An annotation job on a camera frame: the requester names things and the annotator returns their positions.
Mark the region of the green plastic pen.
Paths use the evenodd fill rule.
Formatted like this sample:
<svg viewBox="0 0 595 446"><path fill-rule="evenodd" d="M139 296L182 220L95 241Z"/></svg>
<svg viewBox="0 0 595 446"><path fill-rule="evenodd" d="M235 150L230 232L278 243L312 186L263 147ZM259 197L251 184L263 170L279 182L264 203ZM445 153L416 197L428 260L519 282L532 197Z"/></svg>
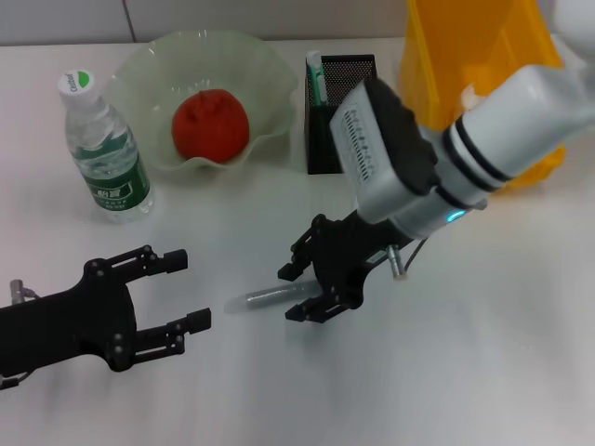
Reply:
<svg viewBox="0 0 595 446"><path fill-rule="evenodd" d="M328 101L324 65L318 50L309 51L306 55L308 74L311 79L312 96L316 106L325 106Z"/></svg>

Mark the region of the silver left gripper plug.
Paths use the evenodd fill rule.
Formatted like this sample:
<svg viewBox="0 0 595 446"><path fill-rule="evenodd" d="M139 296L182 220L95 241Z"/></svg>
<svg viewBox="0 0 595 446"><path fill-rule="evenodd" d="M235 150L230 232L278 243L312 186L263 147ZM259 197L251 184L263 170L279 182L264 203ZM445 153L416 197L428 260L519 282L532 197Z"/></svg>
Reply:
<svg viewBox="0 0 595 446"><path fill-rule="evenodd" d="M24 286L22 280L12 280L9 287L12 305L18 305L28 300L39 298L39 295L34 290Z"/></svg>

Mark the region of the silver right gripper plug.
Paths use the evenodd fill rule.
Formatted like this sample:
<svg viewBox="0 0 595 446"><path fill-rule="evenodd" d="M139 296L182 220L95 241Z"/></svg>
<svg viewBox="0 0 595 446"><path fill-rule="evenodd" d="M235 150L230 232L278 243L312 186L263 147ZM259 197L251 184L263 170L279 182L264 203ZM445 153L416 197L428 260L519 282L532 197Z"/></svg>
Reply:
<svg viewBox="0 0 595 446"><path fill-rule="evenodd" d="M401 252L396 245L389 245L386 252L393 279L395 281L405 280L407 278L410 262L408 260L403 262Z"/></svg>

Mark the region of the yellow plastic storage bin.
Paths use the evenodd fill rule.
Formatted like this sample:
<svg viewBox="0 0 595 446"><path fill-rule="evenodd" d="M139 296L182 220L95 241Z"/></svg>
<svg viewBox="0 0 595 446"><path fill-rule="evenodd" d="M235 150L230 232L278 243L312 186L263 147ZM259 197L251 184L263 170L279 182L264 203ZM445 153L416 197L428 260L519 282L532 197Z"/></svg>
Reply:
<svg viewBox="0 0 595 446"><path fill-rule="evenodd" d="M398 88L417 121L442 130L525 65L561 68L536 0L407 0Z"/></svg>

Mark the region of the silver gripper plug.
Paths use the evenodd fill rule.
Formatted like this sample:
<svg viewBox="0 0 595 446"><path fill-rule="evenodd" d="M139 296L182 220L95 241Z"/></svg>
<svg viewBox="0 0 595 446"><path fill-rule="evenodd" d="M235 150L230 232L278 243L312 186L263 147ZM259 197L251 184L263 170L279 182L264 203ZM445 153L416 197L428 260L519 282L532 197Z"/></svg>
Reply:
<svg viewBox="0 0 595 446"><path fill-rule="evenodd" d="M9 287L12 305L18 305L28 300L39 298L39 295L34 290L24 286L22 280L12 280Z"/></svg>
<svg viewBox="0 0 595 446"><path fill-rule="evenodd" d="M396 245L389 245L386 252L393 279L395 281L405 280L407 278L410 262L408 260L403 262L401 252Z"/></svg>

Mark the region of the frosted glass fruit plate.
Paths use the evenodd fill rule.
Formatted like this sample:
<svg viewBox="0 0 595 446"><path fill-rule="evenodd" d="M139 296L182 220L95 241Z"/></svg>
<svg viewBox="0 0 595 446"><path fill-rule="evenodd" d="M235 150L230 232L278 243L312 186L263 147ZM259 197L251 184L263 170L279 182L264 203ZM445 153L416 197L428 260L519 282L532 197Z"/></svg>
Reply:
<svg viewBox="0 0 595 446"><path fill-rule="evenodd" d="M295 72L266 42L237 31L179 31L133 53L107 82L104 97L131 126L141 157L163 173L202 167L234 168L252 151L288 134L298 87ZM239 100L249 140L230 160L186 159L171 135L174 115L188 98L223 89Z"/></svg>

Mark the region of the grey glitter pen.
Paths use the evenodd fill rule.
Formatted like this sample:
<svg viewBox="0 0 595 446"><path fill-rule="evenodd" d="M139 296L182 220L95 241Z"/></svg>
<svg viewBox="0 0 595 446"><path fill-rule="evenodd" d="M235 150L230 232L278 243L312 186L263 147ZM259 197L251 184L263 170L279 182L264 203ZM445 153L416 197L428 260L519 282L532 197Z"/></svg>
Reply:
<svg viewBox="0 0 595 446"><path fill-rule="evenodd" d="M316 297L322 288L317 281L292 282L286 285L239 295L224 306L224 312L237 314L290 301Z"/></svg>

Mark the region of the red tomato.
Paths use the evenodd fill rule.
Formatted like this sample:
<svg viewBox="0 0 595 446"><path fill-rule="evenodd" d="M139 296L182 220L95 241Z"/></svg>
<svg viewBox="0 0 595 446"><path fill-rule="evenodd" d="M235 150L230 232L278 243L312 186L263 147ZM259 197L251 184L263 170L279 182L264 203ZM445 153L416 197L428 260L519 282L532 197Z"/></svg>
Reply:
<svg viewBox="0 0 595 446"><path fill-rule="evenodd" d="M248 144L248 117L225 89L207 89L186 99L174 113L171 136L180 156L224 164Z"/></svg>

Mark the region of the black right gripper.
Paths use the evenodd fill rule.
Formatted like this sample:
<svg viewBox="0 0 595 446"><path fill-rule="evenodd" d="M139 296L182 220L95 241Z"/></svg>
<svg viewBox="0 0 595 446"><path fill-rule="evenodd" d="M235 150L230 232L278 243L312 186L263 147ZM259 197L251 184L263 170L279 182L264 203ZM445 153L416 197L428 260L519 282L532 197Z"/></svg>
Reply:
<svg viewBox="0 0 595 446"><path fill-rule="evenodd" d="M370 224L356 212L341 220L319 214L291 245L290 261L278 270L277 277L293 282L312 261L322 293L294 305L284 317L288 321L325 323L344 311L357 309L364 301L367 275L387 259L388 248L401 249L412 241L389 220Z"/></svg>

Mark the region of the white paper ball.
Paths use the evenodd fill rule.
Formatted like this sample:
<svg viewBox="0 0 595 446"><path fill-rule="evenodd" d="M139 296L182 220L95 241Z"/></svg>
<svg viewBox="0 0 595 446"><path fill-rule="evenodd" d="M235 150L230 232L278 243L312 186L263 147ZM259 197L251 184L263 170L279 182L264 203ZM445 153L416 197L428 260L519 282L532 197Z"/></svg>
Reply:
<svg viewBox="0 0 595 446"><path fill-rule="evenodd" d="M460 104L465 111L469 111L481 104L486 99L486 96L482 96L476 93L474 84L467 85L460 95Z"/></svg>

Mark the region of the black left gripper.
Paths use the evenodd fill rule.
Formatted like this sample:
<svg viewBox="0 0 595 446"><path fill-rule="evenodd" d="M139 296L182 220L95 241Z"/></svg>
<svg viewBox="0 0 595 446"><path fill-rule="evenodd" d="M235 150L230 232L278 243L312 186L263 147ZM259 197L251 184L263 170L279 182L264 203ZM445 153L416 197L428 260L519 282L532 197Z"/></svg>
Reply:
<svg viewBox="0 0 595 446"><path fill-rule="evenodd" d="M184 249L158 256L150 245L84 266L74 287L0 308L0 375L10 377L82 355L114 372L185 352L185 335L211 328L204 308L166 325L137 331L127 283L188 267Z"/></svg>

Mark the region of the black mesh pen holder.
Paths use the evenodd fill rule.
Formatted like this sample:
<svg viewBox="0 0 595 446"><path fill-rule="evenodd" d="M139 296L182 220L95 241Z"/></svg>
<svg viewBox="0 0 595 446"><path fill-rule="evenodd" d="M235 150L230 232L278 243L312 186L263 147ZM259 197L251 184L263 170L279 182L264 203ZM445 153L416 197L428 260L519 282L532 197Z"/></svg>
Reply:
<svg viewBox="0 0 595 446"><path fill-rule="evenodd" d="M306 66L304 141L309 175L341 174L329 124L345 97L361 81L377 78L373 54L322 56L326 103L314 97L311 68Z"/></svg>

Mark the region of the clear water bottle green label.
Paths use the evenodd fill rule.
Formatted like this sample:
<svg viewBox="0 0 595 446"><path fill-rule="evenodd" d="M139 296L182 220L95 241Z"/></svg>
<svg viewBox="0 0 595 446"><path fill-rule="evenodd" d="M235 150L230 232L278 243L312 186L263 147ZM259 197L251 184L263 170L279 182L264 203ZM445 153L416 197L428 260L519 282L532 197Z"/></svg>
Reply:
<svg viewBox="0 0 595 446"><path fill-rule="evenodd" d="M92 72L63 73L58 91L68 150L97 207L117 223L149 214L152 186L137 141L121 113L101 95Z"/></svg>

